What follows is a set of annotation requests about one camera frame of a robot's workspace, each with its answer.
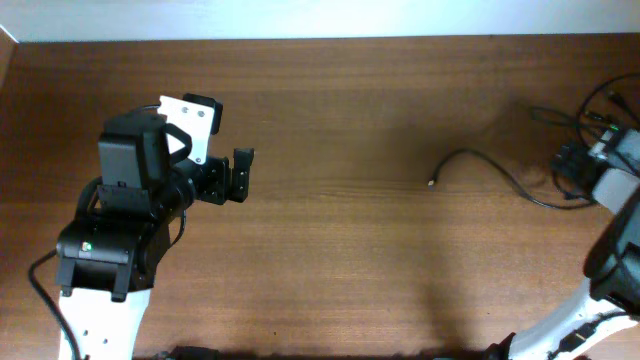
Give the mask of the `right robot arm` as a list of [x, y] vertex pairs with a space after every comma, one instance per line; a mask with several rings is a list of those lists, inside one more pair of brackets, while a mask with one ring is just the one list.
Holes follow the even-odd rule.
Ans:
[[610, 145], [565, 145], [553, 171], [613, 214], [589, 251], [584, 280], [553, 313], [490, 345], [484, 359], [577, 359], [607, 337], [639, 325], [639, 175]]

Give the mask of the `black USB cable thick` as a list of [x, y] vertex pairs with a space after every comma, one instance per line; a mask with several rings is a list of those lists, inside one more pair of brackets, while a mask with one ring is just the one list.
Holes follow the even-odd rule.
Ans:
[[[534, 106], [530, 114], [537, 123], [567, 131], [570, 139], [562, 145], [576, 142], [588, 150], [608, 130], [634, 129], [639, 132], [639, 73], [618, 75], [596, 85], [573, 113]], [[559, 185], [555, 185], [552, 170], [551, 179], [565, 200], [576, 204], [582, 203], [581, 197], [593, 200], [592, 195], [565, 196], [560, 187], [569, 189], [570, 185], [564, 178], [558, 178]]]

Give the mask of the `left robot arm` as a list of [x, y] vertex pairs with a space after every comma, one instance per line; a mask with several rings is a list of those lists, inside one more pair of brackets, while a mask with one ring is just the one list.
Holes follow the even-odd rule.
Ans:
[[169, 226], [196, 201], [248, 196], [251, 148], [231, 159], [188, 159], [193, 136], [151, 113], [108, 120], [101, 176], [82, 192], [56, 245], [62, 359], [130, 359], [159, 262], [177, 240]]

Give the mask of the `black USB cable thin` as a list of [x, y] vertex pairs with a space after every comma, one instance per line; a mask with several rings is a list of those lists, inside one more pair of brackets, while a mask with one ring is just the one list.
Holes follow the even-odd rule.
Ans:
[[495, 170], [499, 174], [499, 176], [511, 187], [511, 189], [515, 192], [515, 194], [518, 197], [526, 200], [527, 202], [535, 204], [537, 206], [540, 206], [546, 209], [553, 209], [553, 210], [573, 211], [573, 210], [586, 209], [596, 205], [594, 200], [590, 198], [584, 198], [584, 197], [581, 197], [582, 203], [570, 204], [570, 205], [563, 205], [563, 204], [541, 201], [538, 198], [536, 198], [534, 195], [532, 195], [530, 192], [528, 192], [516, 180], [516, 178], [511, 173], [509, 173], [503, 166], [497, 163], [494, 159], [492, 159], [485, 153], [482, 153], [478, 150], [471, 149], [471, 148], [459, 148], [446, 154], [435, 166], [427, 182], [427, 186], [430, 189], [433, 189], [438, 183], [440, 174], [444, 170], [444, 168], [449, 163], [451, 163], [455, 158], [463, 155], [470, 155], [477, 159], [480, 159], [481, 161], [484, 161], [486, 164], [488, 164], [493, 170]]

